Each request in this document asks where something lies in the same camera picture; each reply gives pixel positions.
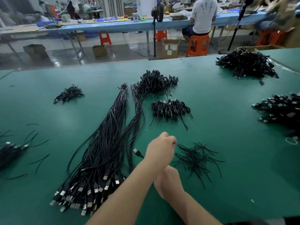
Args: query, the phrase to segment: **hand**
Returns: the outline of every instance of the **hand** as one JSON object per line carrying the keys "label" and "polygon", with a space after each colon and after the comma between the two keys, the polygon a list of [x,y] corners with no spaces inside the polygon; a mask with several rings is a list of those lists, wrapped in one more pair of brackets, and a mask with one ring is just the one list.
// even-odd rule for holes
{"label": "hand", "polygon": [[184,189],[178,174],[174,167],[167,166],[154,180],[154,186],[162,199],[169,204],[176,201],[184,194]]}
{"label": "hand", "polygon": [[151,163],[157,172],[161,172],[172,161],[176,144],[177,140],[174,136],[163,132],[148,144],[144,161]]}

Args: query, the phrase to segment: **stool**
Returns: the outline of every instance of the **stool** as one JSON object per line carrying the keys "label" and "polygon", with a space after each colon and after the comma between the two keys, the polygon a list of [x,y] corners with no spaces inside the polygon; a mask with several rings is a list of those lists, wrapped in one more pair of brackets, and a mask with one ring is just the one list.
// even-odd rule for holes
{"label": "stool", "polygon": [[155,32],[155,37],[157,41],[161,41],[162,38],[168,38],[167,37],[167,30],[160,30]]}
{"label": "stool", "polygon": [[[205,48],[202,48],[204,41],[206,41],[206,46]],[[206,56],[208,50],[208,41],[209,41],[208,35],[202,35],[202,36],[192,35],[190,37],[190,42],[188,44],[187,54],[185,57],[187,58],[189,55],[194,57]]]}
{"label": "stool", "polygon": [[279,45],[281,43],[281,36],[283,36],[286,31],[271,31],[265,30],[260,39],[258,40],[256,46],[264,45]]}
{"label": "stool", "polygon": [[103,45],[103,43],[110,43],[110,45],[111,45],[112,42],[110,40],[110,35],[108,33],[105,33],[106,37],[102,37],[101,32],[104,32],[104,31],[99,31],[99,32],[100,32],[99,37],[100,37],[101,45]]}

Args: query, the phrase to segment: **white t-shirt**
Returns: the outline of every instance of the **white t-shirt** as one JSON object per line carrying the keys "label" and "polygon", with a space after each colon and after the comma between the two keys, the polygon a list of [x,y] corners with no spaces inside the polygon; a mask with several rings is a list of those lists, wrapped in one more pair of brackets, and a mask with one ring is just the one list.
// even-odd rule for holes
{"label": "white t-shirt", "polygon": [[217,9],[217,0],[196,1],[190,15],[195,19],[193,31],[198,34],[208,33],[212,26],[212,17],[217,14]]}

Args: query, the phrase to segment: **worker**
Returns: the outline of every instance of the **worker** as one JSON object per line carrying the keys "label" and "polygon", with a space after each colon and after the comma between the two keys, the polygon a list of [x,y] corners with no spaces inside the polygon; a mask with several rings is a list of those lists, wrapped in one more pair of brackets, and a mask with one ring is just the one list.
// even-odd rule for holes
{"label": "worker", "polygon": [[153,182],[159,195],[187,225],[221,225],[184,191],[178,171],[169,166],[176,144],[176,138],[166,132],[152,140],[147,147],[145,158],[86,225],[134,225]]}
{"label": "worker", "polygon": [[182,29],[183,37],[189,41],[192,35],[208,35],[212,21],[216,20],[218,10],[217,0],[198,0],[194,3],[190,15],[190,26]]}
{"label": "worker", "polygon": [[294,25],[295,8],[299,0],[280,0],[266,9],[268,17],[257,23],[256,30],[261,34],[264,30],[287,30]]}

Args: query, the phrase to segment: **shiny floor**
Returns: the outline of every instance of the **shiny floor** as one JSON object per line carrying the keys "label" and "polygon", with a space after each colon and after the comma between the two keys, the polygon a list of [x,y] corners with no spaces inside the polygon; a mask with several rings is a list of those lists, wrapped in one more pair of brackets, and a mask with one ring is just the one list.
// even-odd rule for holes
{"label": "shiny floor", "polygon": [[[231,49],[240,46],[254,45],[255,40],[248,35],[250,30],[238,30],[237,36],[234,39]],[[227,49],[232,38],[233,31],[223,32],[221,42],[217,44],[220,29],[217,29],[214,35],[213,44],[208,46],[208,55],[217,54],[220,49]],[[150,55],[153,55],[152,32],[149,32],[150,39]],[[177,30],[169,30],[168,39],[182,38],[182,33]],[[92,46],[99,45],[99,37],[88,39],[81,42],[84,53],[80,53],[80,58],[77,58],[72,49],[70,40],[45,38],[45,39],[26,39],[12,42],[12,47],[16,50],[18,56],[12,52],[7,44],[0,44],[0,70],[18,69],[42,69],[42,68],[59,68],[70,65],[85,65],[95,63],[109,63],[115,61],[133,61],[133,60],[147,60],[147,42],[146,33],[114,33],[110,34],[112,45],[107,45],[108,55],[105,57],[94,57]],[[156,54],[160,56],[162,50],[162,42],[156,42]],[[42,44],[46,48],[49,58],[33,61],[27,53],[24,52],[23,46],[29,44]],[[179,58],[186,55],[188,42],[180,42]]]}

